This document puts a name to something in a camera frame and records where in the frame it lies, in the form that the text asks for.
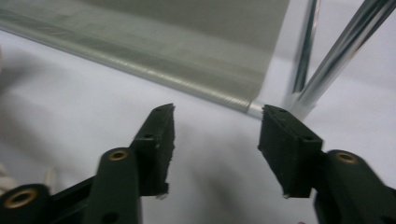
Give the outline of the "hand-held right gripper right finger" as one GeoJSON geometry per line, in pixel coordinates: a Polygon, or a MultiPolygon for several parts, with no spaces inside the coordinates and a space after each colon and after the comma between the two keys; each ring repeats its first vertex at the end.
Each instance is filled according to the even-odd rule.
{"type": "Polygon", "coordinates": [[[308,198],[314,190],[319,224],[396,224],[396,189],[358,155],[324,152],[322,144],[289,111],[263,107],[258,149],[286,199],[308,198]]]}

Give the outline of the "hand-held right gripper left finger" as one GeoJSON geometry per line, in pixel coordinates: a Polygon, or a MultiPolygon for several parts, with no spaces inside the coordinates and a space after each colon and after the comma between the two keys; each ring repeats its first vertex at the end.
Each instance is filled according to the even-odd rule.
{"type": "Polygon", "coordinates": [[[169,192],[174,109],[172,104],[154,108],[131,145],[103,154],[82,224],[142,224],[141,198],[169,192]]]}

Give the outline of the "chrome rack pole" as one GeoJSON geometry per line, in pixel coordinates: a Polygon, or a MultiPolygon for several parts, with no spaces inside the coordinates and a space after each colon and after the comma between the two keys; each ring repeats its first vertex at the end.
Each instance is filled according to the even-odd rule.
{"type": "Polygon", "coordinates": [[[309,0],[307,14],[304,18],[304,30],[300,38],[298,55],[294,68],[294,80],[291,86],[291,93],[300,93],[306,84],[312,48],[318,24],[318,14],[321,0],[309,0]]]}
{"type": "Polygon", "coordinates": [[[304,89],[291,94],[288,109],[305,119],[318,99],[329,89],[341,70],[358,53],[375,31],[396,8],[396,0],[364,0],[344,31],[319,64],[304,89]]]}

